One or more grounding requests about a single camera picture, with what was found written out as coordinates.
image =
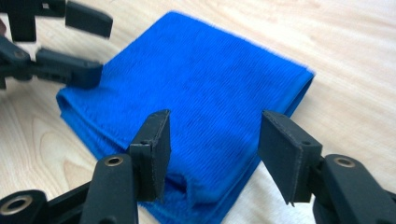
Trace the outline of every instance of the folded towel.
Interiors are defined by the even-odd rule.
[[[146,116],[171,110],[164,198],[141,203],[161,223],[219,223],[245,186],[264,109],[291,115],[313,74],[169,12],[104,66],[99,87],[67,87],[62,117],[97,158],[123,152]]]

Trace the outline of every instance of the wooden table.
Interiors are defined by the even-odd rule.
[[[316,72],[292,119],[324,145],[361,161],[396,192],[396,3],[392,0],[78,0],[114,18],[109,40],[37,19],[39,47],[107,62],[169,10],[242,36]],[[8,25],[7,17],[1,18]],[[0,91],[0,198],[42,189],[49,199],[92,178],[95,159],[60,118],[62,87],[7,80]],[[141,223],[155,219],[139,208]],[[261,164],[224,223],[314,223],[311,204],[286,206]]]

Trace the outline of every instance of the table surface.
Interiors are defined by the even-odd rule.
[[[393,0],[77,2],[109,13],[110,39],[36,20],[40,47],[107,62],[169,10],[178,10],[308,65],[316,77],[292,119],[324,146],[322,155],[361,161],[396,192],[396,2]],[[7,16],[1,18],[8,25]],[[92,178],[94,157],[60,118],[62,85],[7,80],[0,91],[0,198],[42,189],[49,199]],[[141,223],[155,219],[139,208]],[[286,206],[259,165],[224,223],[314,223],[312,203]]]

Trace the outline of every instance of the blue microfiber towel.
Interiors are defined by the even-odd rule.
[[[123,152],[145,118],[171,110],[161,223],[220,223],[259,164],[261,112],[288,116],[313,74],[241,38],[169,12],[104,66],[99,87],[67,87],[62,117],[97,159]]]

